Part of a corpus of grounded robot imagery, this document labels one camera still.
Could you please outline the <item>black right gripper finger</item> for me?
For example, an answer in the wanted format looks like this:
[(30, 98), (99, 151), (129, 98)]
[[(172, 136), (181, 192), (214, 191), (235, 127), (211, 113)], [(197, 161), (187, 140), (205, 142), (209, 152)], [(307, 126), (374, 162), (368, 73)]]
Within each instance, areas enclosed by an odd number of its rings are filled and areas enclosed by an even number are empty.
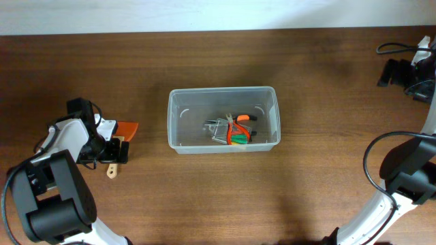
[(377, 81), (377, 86), (387, 87), (389, 84), (392, 84), (392, 79), (397, 71), (398, 66), (399, 66), (398, 61), (394, 59), (389, 59), (384, 65), (379, 80)]
[(390, 83), (398, 86), (411, 86), (416, 83), (415, 68), (411, 62), (405, 59), (394, 60), (390, 59), (392, 63), (392, 75)]

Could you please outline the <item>orange scraper with wooden handle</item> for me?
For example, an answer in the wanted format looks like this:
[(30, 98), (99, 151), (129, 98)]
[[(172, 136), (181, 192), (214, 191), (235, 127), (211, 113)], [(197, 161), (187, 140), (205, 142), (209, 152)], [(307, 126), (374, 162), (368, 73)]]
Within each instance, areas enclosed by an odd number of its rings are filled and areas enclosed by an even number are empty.
[[(138, 130), (138, 125), (138, 122), (118, 122), (118, 129), (112, 137), (119, 139), (120, 142), (130, 142)], [(109, 164), (106, 174), (110, 179), (117, 176), (118, 165), (118, 163)]]

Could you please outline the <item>clear box of coloured tubes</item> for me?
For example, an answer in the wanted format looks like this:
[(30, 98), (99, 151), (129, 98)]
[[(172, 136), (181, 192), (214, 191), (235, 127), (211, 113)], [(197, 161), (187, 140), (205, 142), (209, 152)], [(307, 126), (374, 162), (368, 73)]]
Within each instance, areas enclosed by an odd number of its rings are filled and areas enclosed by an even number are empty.
[(208, 130), (208, 132), (209, 132), (209, 134), (211, 136), (211, 139), (214, 142), (217, 142), (217, 143), (220, 143), (220, 144), (225, 144), (225, 145), (228, 145), (227, 142), (226, 142), (227, 131), (228, 131), (228, 126), (226, 126), (226, 127), (218, 127), (218, 130), (215, 133), (211, 133)]

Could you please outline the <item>red black diagonal cutters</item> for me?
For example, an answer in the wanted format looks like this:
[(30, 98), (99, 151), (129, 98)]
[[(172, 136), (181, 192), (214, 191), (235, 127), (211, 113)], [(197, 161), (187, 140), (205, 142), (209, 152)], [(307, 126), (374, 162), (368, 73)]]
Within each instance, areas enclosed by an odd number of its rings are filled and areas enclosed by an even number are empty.
[(228, 145), (232, 145), (233, 143), (246, 144), (251, 141), (250, 132), (245, 127), (238, 124), (231, 114), (226, 114), (226, 118), (228, 120), (228, 131), (226, 135)]

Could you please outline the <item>orange black long-nose pliers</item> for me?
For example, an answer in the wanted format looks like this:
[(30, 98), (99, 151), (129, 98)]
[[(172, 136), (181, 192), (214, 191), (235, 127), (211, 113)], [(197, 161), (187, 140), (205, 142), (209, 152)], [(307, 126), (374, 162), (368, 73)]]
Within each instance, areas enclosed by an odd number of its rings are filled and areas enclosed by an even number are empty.
[[(251, 136), (257, 135), (257, 131), (253, 130), (249, 126), (246, 125), (249, 121), (256, 121), (258, 118), (256, 116), (250, 114), (239, 114), (238, 116), (233, 117), (234, 120), (237, 121), (238, 124), (245, 127), (251, 134)], [(206, 120), (204, 122), (204, 126), (208, 128), (211, 133), (215, 133), (218, 130), (218, 127), (226, 127), (228, 124), (226, 123), (226, 119), (217, 118), (214, 120)]]

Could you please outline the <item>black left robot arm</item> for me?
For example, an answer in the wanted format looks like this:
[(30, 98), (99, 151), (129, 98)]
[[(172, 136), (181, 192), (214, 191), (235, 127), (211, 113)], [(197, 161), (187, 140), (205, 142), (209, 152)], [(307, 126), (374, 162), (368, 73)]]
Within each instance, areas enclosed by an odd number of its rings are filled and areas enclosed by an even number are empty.
[(125, 164), (129, 142), (116, 138), (116, 120), (105, 120), (93, 102), (67, 102), (67, 114), (48, 126), (48, 135), (35, 145), (34, 155), (10, 169), (1, 195), (1, 217), (16, 244), (6, 216), (6, 193), (12, 194), (26, 236), (35, 243), (122, 244), (97, 216), (93, 195), (79, 165)]

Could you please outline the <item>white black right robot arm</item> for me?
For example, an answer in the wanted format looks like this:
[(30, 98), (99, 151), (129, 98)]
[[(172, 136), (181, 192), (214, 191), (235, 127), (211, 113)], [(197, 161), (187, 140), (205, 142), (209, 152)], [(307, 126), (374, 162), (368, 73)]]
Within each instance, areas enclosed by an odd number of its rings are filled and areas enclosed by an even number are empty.
[(390, 59), (377, 84), (402, 86), (405, 94), (431, 105), (428, 116), (421, 132), (403, 132), (409, 140), (386, 155), (381, 182), (369, 181), (375, 194), (348, 224), (324, 237), (323, 244), (374, 244), (402, 215), (435, 198), (435, 55)]

